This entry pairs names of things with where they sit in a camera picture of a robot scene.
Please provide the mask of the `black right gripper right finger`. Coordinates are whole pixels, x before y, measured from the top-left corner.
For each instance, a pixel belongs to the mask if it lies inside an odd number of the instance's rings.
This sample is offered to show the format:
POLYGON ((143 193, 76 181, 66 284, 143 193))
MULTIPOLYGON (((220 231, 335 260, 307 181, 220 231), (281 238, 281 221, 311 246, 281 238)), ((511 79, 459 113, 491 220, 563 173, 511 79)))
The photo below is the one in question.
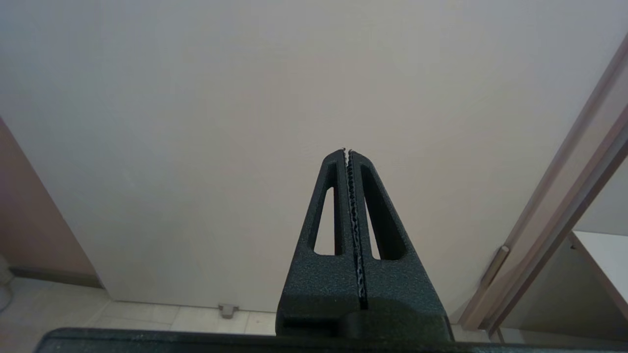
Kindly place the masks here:
POLYGON ((359 309, 352 339, 452 340, 447 314, 374 164, 348 152, 348 207, 359 309))

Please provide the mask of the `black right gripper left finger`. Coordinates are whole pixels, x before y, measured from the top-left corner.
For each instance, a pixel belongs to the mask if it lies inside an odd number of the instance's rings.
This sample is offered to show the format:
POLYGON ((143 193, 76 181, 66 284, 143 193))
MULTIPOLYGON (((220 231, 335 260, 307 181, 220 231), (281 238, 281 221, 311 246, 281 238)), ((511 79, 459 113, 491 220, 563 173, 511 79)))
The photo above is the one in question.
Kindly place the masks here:
POLYGON ((334 337, 343 318, 363 306, 345 151, 320 167, 276 312, 277 336, 334 337), (315 251, 328 191, 332 191, 332 255, 315 251))

